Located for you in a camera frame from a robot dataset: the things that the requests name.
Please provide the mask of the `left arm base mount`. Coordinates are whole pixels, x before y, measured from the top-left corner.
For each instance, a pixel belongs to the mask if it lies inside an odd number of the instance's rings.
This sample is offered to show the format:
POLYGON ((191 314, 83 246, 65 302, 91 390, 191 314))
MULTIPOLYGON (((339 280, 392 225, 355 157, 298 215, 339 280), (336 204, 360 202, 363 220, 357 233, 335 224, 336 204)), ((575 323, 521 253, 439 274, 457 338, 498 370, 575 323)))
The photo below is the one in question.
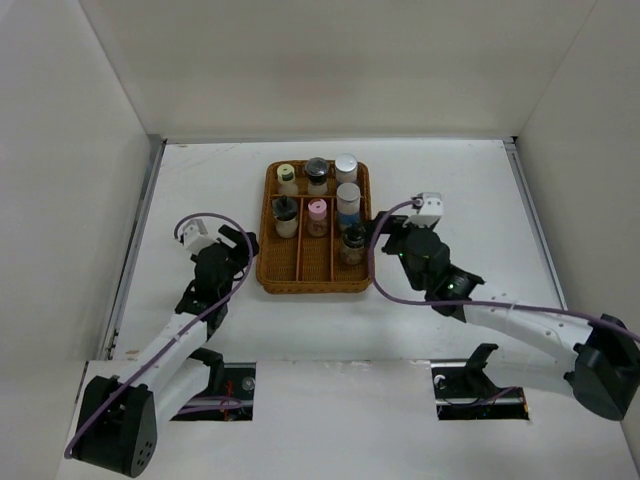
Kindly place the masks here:
POLYGON ((220 380, 190 399, 171 421, 252 421, 256 376, 255 363, 226 363, 220 380))

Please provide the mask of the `black cap pepper jar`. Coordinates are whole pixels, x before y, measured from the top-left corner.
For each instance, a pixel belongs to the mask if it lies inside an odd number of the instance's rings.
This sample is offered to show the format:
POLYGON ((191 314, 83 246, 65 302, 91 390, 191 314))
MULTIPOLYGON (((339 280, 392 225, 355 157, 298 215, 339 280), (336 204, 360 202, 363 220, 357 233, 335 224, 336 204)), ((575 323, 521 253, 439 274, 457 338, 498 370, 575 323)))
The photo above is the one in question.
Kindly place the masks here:
POLYGON ((297 235, 299 207, 292 197, 283 195, 272 201, 272 212, 276 233, 284 239, 297 235))

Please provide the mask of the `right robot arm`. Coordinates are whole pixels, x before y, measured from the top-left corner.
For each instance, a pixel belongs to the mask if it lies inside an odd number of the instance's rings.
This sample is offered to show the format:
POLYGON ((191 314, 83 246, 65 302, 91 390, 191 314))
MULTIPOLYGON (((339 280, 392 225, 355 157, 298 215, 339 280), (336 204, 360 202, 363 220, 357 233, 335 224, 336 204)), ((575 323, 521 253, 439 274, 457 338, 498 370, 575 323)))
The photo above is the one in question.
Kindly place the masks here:
POLYGON ((412 289, 423 293, 419 306, 463 324, 498 331, 548 355, 535 363, 492 364, 495 345, 483 344, 468 358, 464 384, 473 394, 489 394, 500 374, 518 384, 531 379, 540 390, 574 398, 602 418, 621 421, 639 389, 639 336, 618 318, 526 305, 502 289, 455 266, 450 249, 432 225, 382 211, 365 224, 366 245, 399 259, 412 289))

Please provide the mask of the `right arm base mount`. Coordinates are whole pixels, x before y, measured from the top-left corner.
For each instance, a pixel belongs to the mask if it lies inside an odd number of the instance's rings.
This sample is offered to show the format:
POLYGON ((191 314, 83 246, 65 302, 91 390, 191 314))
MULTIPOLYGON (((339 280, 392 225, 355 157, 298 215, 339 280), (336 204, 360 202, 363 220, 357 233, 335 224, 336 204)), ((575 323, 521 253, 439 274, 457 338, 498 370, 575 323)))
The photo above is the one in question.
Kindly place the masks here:
POLYGON ((468 359, 432 361, 431 376, 440 421, 529 420, 521 387, 499 387, 485 373, 496 344, 480 344, 468 359))

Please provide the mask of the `small black cap bottle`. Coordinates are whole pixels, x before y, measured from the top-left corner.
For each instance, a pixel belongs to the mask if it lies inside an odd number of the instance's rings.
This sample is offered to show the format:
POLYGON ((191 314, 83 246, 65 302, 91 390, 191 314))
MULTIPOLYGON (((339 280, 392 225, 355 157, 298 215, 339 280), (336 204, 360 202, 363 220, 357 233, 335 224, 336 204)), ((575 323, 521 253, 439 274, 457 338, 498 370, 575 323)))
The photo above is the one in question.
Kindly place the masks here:
POLYGON ((366 254, 366 230, 361 224, 350 225, 344 230, 339 251, 343 264, 355 266, 362 263, 366 254))

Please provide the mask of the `yellow cap spice bottle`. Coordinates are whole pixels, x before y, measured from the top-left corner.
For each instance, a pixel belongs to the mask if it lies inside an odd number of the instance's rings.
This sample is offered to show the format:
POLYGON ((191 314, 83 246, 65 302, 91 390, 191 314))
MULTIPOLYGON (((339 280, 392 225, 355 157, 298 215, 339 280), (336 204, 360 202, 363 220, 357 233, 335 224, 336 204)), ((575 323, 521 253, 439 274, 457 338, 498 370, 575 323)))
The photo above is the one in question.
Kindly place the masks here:
POLYGON ((277 167, 276 170, 279 195, 295 196, 299 193, 296 183, 296 173, 293 165, 285 163, 277 167))

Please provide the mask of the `silver cap blue label bottle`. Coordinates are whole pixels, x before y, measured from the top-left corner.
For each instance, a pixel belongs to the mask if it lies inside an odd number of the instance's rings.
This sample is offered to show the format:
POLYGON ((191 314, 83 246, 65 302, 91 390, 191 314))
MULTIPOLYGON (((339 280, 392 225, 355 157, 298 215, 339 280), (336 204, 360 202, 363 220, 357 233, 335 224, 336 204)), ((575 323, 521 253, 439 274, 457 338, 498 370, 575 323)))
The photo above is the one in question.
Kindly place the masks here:
POLYGON ((341 153, 337 155, 334 167, 335 178, 338 184, 357 182, 359 164, 353 154, 341 153))

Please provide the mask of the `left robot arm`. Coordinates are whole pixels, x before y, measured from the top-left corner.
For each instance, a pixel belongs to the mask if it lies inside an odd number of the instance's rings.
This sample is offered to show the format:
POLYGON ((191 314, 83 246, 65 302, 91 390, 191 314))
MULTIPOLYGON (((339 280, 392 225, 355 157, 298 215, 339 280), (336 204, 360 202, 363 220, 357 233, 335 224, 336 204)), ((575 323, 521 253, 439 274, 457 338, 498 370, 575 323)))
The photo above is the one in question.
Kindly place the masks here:
POLYGON ((76 432, 64 456, 129 478, 149 465, 161 428, 199 395, 214 398, 224 387, 224 360, 206 349, 228 313, 259 252, 256 236, 226 220, 219 238, 190 219, 176 239, 194 264, 187 285, 161 333, 129 364, 96 376, 84 390, 76 432))

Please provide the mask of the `black cap salt grinder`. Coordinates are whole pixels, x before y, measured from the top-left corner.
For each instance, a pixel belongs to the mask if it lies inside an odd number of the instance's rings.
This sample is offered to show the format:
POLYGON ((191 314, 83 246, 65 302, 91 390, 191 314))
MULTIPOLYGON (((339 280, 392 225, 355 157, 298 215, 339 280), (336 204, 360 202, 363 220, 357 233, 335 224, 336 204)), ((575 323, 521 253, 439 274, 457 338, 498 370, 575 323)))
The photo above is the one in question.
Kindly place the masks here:
POLYGON ((328 192, 329 163, 321 157, 309 159, 305 164, 307 193, 322 196, 328 192))

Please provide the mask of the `pink cap spice jar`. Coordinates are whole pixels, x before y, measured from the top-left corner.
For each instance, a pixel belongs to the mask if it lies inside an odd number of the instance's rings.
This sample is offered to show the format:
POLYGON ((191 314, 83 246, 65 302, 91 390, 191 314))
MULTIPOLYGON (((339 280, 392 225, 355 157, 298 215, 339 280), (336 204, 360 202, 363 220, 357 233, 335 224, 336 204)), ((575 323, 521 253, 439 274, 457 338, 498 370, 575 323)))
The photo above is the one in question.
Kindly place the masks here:
POLYGON ((316 198, 309 201, 306 228, 313 237, 322 237, 328 233, 328 205, 324 199, 316 198))

